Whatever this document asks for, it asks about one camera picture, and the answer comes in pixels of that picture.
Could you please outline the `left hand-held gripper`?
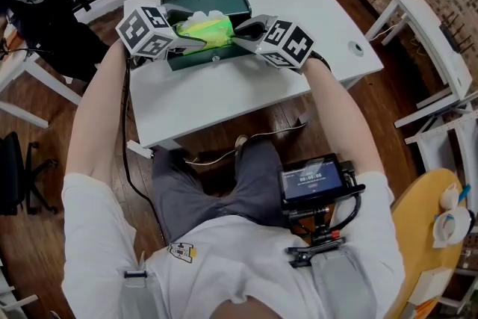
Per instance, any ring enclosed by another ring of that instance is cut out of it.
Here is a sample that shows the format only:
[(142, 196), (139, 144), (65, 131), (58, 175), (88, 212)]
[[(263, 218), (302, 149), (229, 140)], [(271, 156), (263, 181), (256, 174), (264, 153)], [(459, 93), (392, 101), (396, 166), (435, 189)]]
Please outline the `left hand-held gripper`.
[(132, 56), (158, 59), (169, 51), (188, 55), (203, 50), (207, 43), (201, 39), (179, 38), (169, 19), (192, 15), (193, 11), (177, 4), (144, 5), (125, 16), (116, 30)]

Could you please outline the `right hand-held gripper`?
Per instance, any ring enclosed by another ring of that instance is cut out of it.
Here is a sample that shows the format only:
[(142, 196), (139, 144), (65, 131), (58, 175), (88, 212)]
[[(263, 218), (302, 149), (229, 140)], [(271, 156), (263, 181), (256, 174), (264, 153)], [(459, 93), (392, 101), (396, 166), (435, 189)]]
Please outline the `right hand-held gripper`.
[(261, 14), (235, 28), (232, 42), (278, 69), (301, 69), (314, 40), (301, 25)]

